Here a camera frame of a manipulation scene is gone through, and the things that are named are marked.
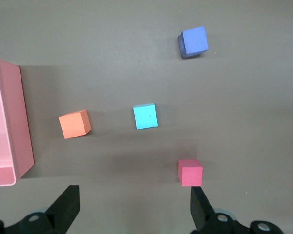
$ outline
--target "table surface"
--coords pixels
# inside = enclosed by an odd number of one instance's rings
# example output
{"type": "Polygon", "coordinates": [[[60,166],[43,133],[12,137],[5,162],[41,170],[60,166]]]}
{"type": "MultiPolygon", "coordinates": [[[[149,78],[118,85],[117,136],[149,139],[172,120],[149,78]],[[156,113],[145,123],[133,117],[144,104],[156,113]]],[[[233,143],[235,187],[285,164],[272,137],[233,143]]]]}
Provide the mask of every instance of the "table surface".
{"type": "Polygon", "coordinates": [[[293,0],[0,1],[0,59],[21,69],[34,167],[0,188],[11,225],[79,184],[68,234],[187,234],[196,158],[215,208],[293,234],[293,0]],[[209,50],[181,59],[182,30],[209,50]],[[155,103],[158,128],[132,107],[155,103]],[[93,130],[64,139],[58,117],[87,109],[93,130]]]}

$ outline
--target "pink tray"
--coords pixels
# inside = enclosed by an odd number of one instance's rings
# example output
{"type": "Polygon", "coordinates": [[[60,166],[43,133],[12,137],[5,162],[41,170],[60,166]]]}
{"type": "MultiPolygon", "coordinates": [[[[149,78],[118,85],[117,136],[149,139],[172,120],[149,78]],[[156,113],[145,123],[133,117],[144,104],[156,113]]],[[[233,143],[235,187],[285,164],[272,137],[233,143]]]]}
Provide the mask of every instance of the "pink tray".
{"type": "Polygon", "coordinates": [[[14,185],[33,165],[20,69],[0,60],[0,186],[14,185]]]}

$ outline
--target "cyan cube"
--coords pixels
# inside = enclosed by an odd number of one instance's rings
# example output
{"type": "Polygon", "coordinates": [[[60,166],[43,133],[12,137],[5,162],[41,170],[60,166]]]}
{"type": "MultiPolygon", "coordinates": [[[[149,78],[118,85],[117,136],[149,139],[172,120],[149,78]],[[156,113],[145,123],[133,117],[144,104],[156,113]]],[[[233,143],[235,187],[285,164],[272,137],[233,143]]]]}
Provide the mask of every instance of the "cyan cube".
{"type": "Polygon", "coordinates": [[[144,104],[133,107],[137,129],[157,127],[155,104],[144,104]]]}
{"type": "Polygon", "coordinates": [[[182,31],[178,36],[178,43],[182,58],[200,55],[209,49],[203,26],[182,31]]]}

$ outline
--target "cube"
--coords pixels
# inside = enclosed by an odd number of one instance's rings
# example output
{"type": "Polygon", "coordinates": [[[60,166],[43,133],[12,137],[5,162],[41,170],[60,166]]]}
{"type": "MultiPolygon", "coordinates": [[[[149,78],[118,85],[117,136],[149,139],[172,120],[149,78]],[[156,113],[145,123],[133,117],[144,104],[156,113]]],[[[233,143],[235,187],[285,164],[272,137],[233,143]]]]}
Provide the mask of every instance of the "cube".
{"type": "Polygon", "coordinates": [[[0,186],[14,185],[33,165],[20,69],[0,60],[0,186]]]}
{"type": "Polygon", "coordinates": [[[182,31],[178,36],[180,54],[182,58],[200,55],[209,49],[205,27],[192,28],[182,31]]]}
{"type": "Polygon", "coordinates": [[[178,161],[178,178],[182,186],[201,186],[203,167],[196,159],[178,161]]]}
{"type": "Polygon", "coordinates": [[[65,139],[86,135],[91,130],[87,110],[60,116],[59,121],[65,139]]]}
{"type": "Polygon", "coordinates": [[[133,107],[137,129],[157,127],[155,104],[144,104],[133,107]]]}

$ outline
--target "foam block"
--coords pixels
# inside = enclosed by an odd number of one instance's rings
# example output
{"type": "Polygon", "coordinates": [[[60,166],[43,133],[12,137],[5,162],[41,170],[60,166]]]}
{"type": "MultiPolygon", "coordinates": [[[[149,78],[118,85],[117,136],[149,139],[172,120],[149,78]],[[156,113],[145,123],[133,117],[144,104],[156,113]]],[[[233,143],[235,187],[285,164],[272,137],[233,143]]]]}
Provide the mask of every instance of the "foam block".
{"type": "Polygon", "coordinates": [[[91,130],[87,110],[60,116],[59,121],[65,139],[86,135],[91,130]]]}
{"type": "Polygon", "coordinates": [[[209,49],[205,27],[182,31],[178,36],[178,43],[182,58],[197,56],[209,49]]]}
{"type": "Polygon", "coordinates": [[[178,178],[182,186],[201,186],[203,167],[196,159],[178,161],[178,178]]]}
{"type": "Polygon", "coordinates": [[[144,104],[133,107],[137,129],[157,127],[155,104],[144,104]]]}

